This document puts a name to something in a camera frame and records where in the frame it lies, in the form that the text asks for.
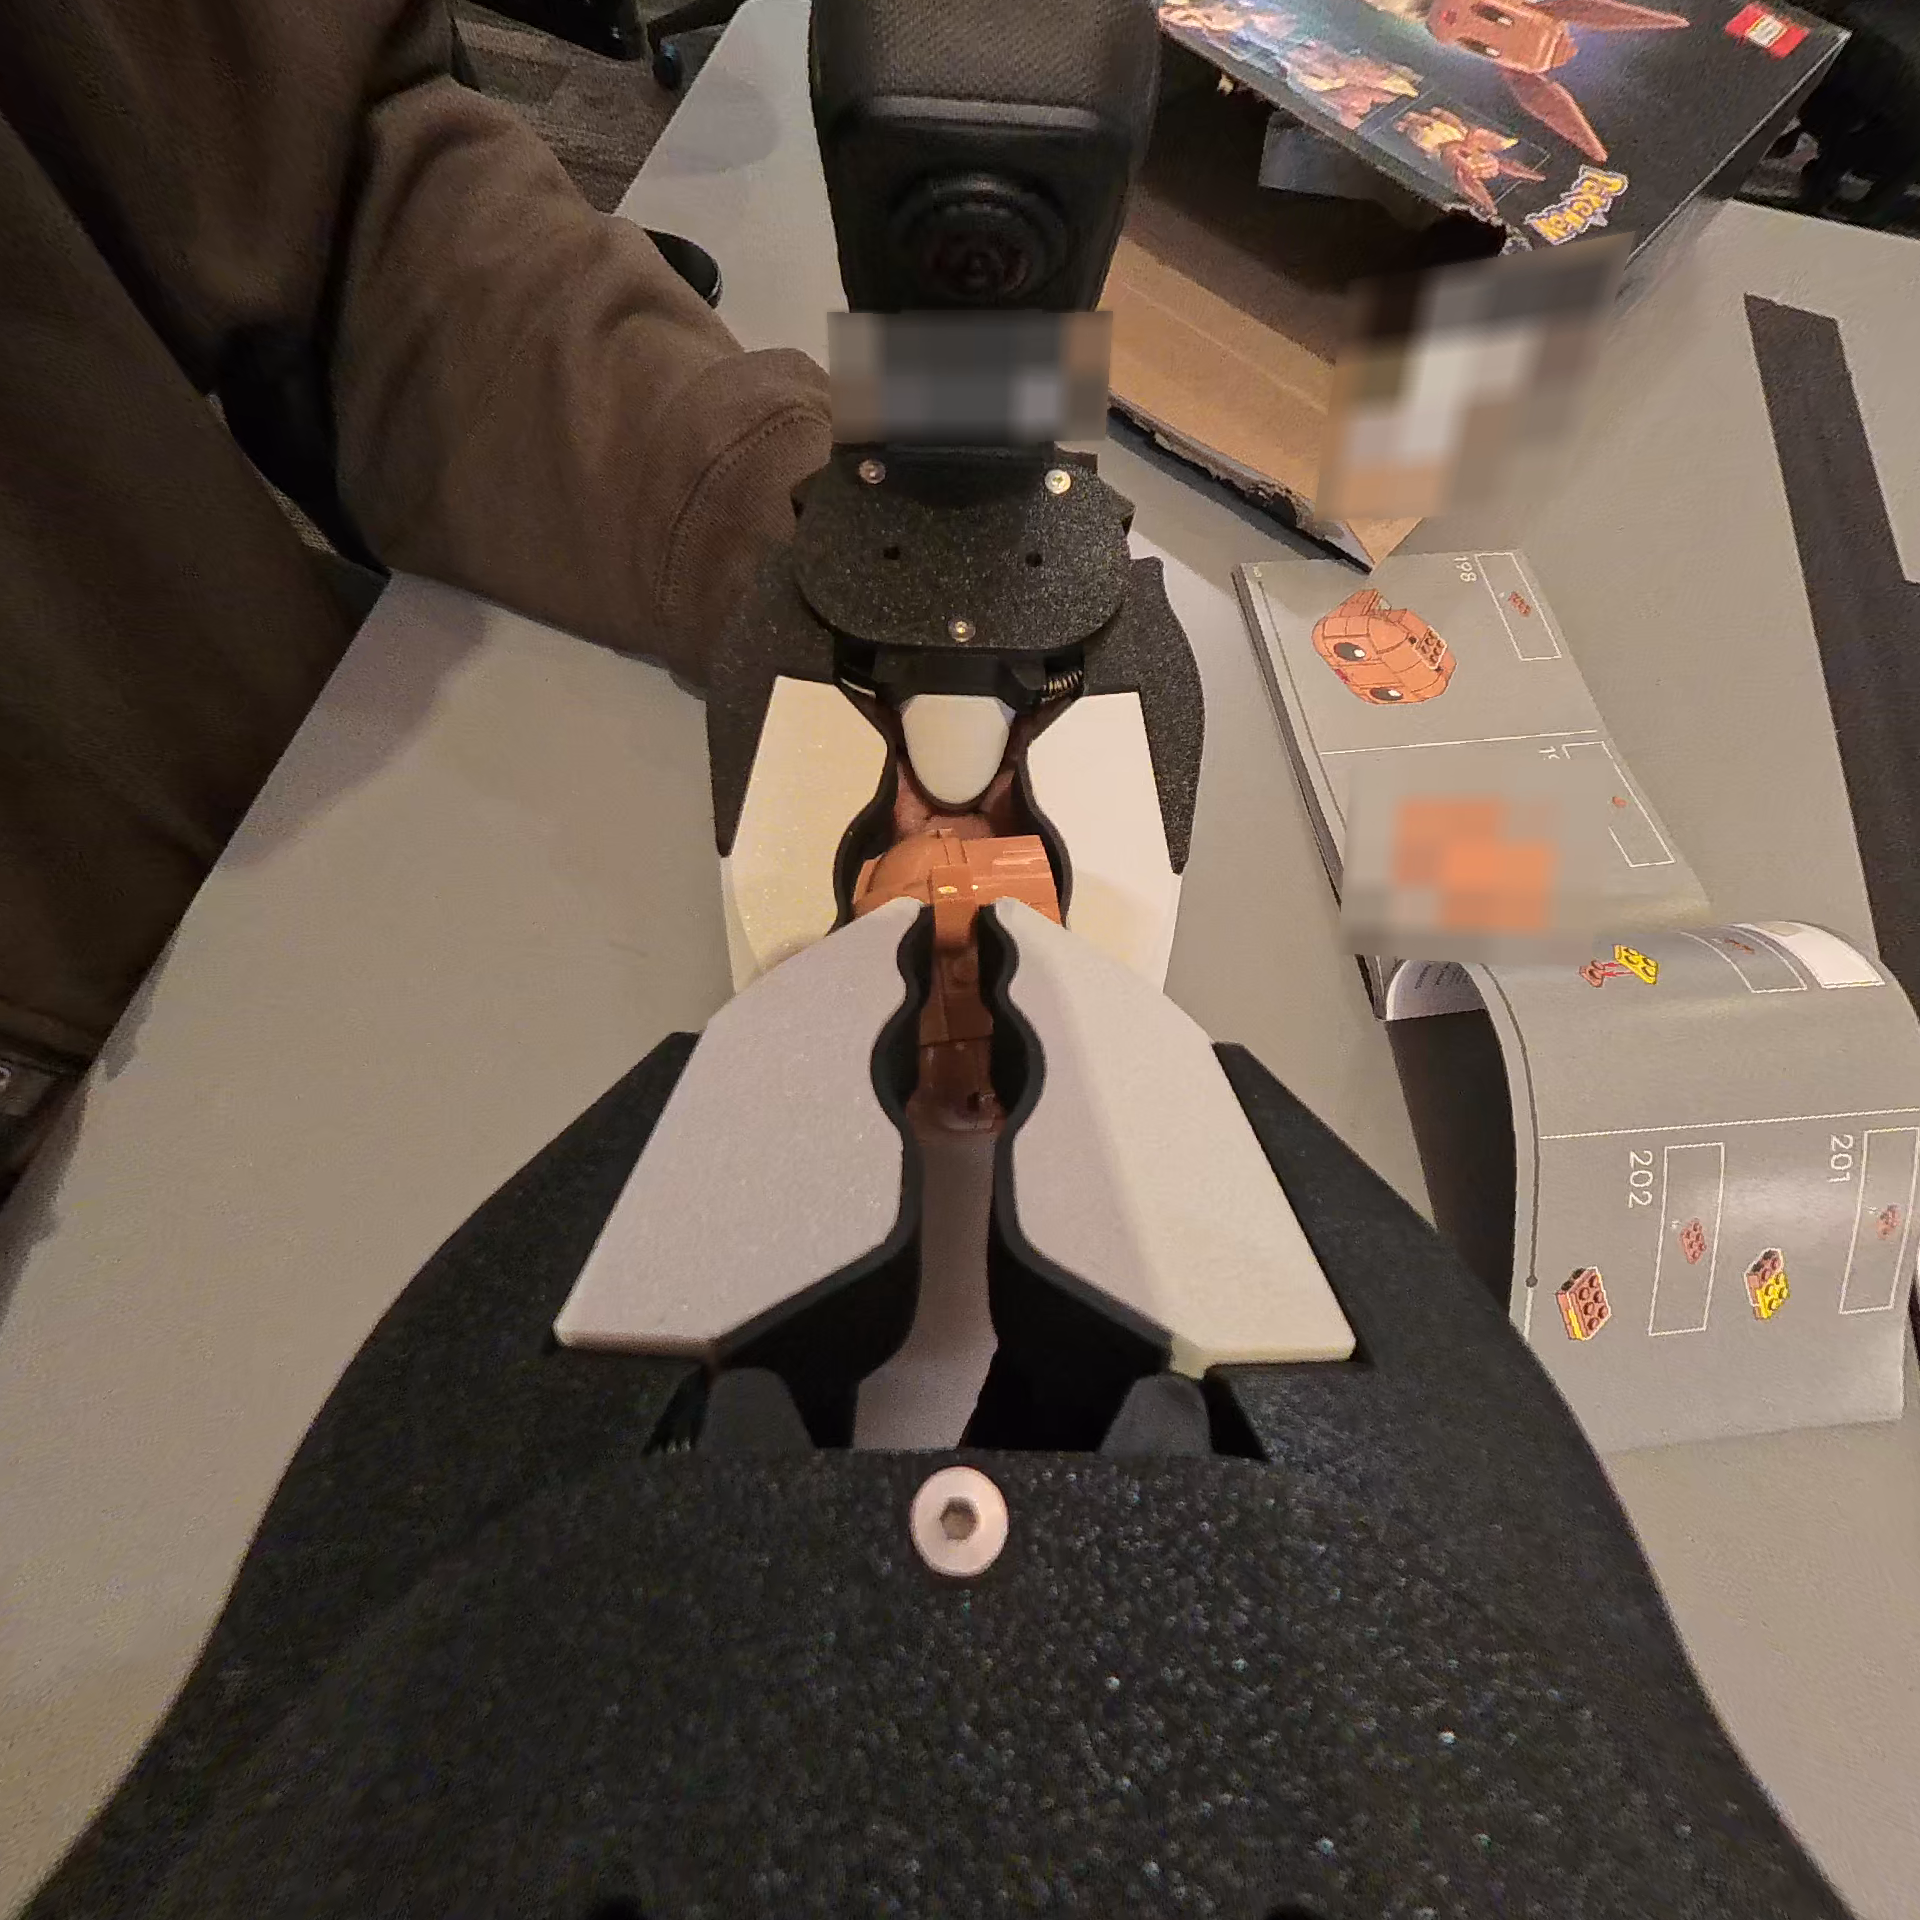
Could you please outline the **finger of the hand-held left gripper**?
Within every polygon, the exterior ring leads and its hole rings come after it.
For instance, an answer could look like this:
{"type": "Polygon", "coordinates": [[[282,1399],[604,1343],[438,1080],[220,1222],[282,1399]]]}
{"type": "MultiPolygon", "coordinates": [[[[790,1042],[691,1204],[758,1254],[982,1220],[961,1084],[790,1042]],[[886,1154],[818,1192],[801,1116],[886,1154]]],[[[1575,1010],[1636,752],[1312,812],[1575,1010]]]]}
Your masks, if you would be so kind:
{"type": "Polygon", "coordinates": [[[1063,855],[1063,924],[1162,991],[1185,879],[1162,817],[1139,693],[1070,702],[1030,737],[1024,785],[1063,855]]]}
{"type": "Polygon", "coordinates": [[[734,991],[842,926],[843,847],[894,773],[891,737],[847,689],[775,678],[732,850],[720,855],[734,991]]]}

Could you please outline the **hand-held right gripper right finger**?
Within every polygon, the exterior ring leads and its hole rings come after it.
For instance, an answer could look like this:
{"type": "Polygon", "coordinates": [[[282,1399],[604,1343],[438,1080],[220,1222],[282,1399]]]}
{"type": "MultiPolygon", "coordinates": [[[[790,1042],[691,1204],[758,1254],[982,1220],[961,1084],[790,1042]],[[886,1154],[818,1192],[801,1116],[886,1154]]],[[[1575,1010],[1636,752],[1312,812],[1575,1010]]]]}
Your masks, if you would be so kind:
{"type": "Polygon", "coordinates": [[[1348,1314],[1206,1029],[1038,908],[979,911],[993,1014],[985,1449],[1097,1449],[1139,1381],[1344,1361],[1348,1314]]]}

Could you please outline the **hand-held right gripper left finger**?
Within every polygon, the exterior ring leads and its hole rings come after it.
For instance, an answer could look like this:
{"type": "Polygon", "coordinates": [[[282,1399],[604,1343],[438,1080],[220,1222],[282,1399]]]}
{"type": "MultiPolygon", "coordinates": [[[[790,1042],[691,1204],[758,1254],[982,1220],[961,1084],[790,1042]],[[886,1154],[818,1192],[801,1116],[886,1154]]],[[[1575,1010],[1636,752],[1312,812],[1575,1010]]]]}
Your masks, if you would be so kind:
{"type": "Polygon", "coordinates": [[[817,1444],[921,1303],[924,905],[891,901],[712,1017],[584,1262],[555,1338],[761,1369],[817,1444]]]}

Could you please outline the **brown lego head model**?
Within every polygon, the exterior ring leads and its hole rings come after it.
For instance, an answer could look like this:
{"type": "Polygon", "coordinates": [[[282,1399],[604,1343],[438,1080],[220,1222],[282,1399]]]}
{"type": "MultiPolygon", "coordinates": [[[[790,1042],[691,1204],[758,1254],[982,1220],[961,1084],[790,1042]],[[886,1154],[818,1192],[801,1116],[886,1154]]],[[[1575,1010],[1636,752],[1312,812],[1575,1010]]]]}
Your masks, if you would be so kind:
{"type": "Polygon", "coordinates": [[[1056,872],[1033,832],[961,822],[924,828],[872,857],[855,881],[854,910],[868,916],[891,901],[931,910],[929,990],[919,1010],[919,1084],[910,1113],[924,1136],[998,1136],[1002,1102],[993,1085],[993,1010],[982,991],[977,911],[1017,901],[1063,924],[1056,872]],[[982,874],[971,914],[939,914],[929,870],[968,862],[982,874]]]}

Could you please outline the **person's left forearm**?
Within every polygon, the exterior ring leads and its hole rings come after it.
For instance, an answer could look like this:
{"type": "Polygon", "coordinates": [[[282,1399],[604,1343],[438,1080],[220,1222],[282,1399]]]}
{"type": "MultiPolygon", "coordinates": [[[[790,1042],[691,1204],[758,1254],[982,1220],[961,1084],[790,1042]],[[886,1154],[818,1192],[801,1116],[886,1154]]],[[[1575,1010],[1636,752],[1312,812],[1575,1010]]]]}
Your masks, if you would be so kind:
{"type": "Polygon", "coordinates": [[[747,352],[644,229],[454,76],[446,4],[247,4],[339,136],[304,312],[231,338],[226,421],[390,572],[659,662],[713,655],[831,450],[825,372],[747,352]]]}

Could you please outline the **lego instruction booklet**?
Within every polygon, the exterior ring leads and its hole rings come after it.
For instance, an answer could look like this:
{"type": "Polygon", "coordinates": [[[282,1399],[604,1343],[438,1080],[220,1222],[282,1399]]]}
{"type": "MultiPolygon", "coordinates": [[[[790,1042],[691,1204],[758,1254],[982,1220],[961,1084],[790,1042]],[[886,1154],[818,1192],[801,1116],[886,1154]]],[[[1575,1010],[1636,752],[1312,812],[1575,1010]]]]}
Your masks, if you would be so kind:
{"type": "Polygon", "coordinates": [[[1891,973],[1822,926],[1715,924],[1521,552],[1235,586],[1435,1220],[1596,1449],[1895,1418],[1891,973]]]}

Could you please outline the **open printed cardboard box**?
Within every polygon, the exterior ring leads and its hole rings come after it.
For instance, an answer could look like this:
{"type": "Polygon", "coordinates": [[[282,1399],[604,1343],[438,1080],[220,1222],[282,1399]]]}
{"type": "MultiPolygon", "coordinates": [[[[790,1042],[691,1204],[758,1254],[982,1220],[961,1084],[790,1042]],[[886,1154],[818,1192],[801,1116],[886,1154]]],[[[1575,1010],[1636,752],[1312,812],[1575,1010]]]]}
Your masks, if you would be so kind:
{"type": "Polygon", "coordinates": [[[1836,64],[1806,4],[1158,4],[1112,397],[1355,562],[1545,479],[1606,328],[1836,64]]]}

